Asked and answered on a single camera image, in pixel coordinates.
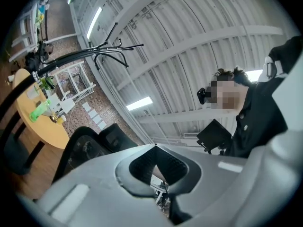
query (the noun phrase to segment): ceiling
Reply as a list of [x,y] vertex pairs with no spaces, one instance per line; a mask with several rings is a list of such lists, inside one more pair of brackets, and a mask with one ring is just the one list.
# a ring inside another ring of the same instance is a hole
[[[98,7],[94,45],[115,22],[111,44],[144,44],[125,53],[128,69],[105,59],[95,76],[145,143],[195,145],[184,133],[200,132],[214,118],[233,133],[235,113],[202,106],[196,92],[218,68],[262,69],[271,48],[299,34],[275,0],[75,0],[84,39]],[[153,104],[125,110],[146,96]]]

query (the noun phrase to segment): yellow table top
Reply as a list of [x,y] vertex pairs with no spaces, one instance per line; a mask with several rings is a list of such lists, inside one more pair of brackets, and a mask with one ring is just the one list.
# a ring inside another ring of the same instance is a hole
[[[30,73],[27,70],[19,69],[15,74],[13,88],[15,88],[21,81],[23,81],[29,75]],[[33,112],[36,108],[36,103],[39,101],[46,101],[46,97],[44,96],[42,90],[39,89],[39,96],[37,96],[33,100],[27,97],[26,92],[27,90],[23,94],[21,94],[15,101],[16,108],[24,124],[31,132],[36,134],[44,144],[50,144],[54,147],[64,149],[66,147],[67,142],[69,141],[69,136],[61,124],[52,122],[49,117],[44,115],[39,116],[36,122],[32,122],[29,119],[29,114]]]

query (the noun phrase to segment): bottle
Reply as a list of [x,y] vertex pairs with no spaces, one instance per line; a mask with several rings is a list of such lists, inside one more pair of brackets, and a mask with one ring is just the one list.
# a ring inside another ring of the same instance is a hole
[[64,115],[62,115],[62,116],[60,117],[60,119],[58,119],[57,124],[62,124],[62,123],[65,122],[65,121],[66,121],[66,118],[65,118]]
[[30,113],[29,118],[32,122],[36,122],[37,118],[43,114],[51,104],[50,100],[47,100],[43,103],[41,103],[33,112]]

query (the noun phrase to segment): brick wall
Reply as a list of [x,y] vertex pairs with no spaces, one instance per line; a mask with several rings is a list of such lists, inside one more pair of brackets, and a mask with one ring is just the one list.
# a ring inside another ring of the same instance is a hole
[[[48,11],[47,18],[47,28],[48,39],[75,33],[71,19],[70,9],[68,4],[66,3],[66,0],[52,0],[50,2],[50,8]],[[77,37],[62,39],[60,41],[54,42],[53,45],[54,51],[53,54],[51,54],[50,59],[54,59],[61,55],[80,50],[80,45],[78,43]],[[64,68],[73,63],[76,62],[71,62],[61,68]],[[89,117],[88,113],[82,107],[83,103],[88,102],[90,107],[95,109],[100,115],[100,117],[105,121],[105,123],[107,124],[106,127],[116,122],[130,139],[132,139],[138,145],[142,145],[143,142],[139,139],[139,137],[128,126],[128,124],[118,114],[114,106],[110,103],[110,101],[102,91],[101,87],[97,83],[94,75],[92,74],[86,62],[84,64],[84,69],[87,73],[89,80],[96,84],[96,86],[94,87],[94,92],[92,94],[80,100],[76,104],[76,106],[66,115],[67,122],[65,122],[63,126],[65,127],[68,134],[71,136],[75,129],[80,126],[91,127],[97,133],[101,131],[100,128],[93,122],[93,120]],[[67,76],[60,77],[60,79],[62,80],[66,78]],[[71,89],[71,85],[69,84],[69,82],[66,82],[66,84],[67,88],[69,87]]]

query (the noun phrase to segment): person's neck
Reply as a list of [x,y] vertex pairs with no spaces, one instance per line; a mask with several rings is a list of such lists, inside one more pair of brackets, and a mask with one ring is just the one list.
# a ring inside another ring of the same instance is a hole
[[244,106],[245,98],[247,95],[248,88],[247,86],[239,85],[238,87],[238,92],[239,92],[239,98],[238,98],[238,103],[237,106],[235,107],[235,110],[240,113]]

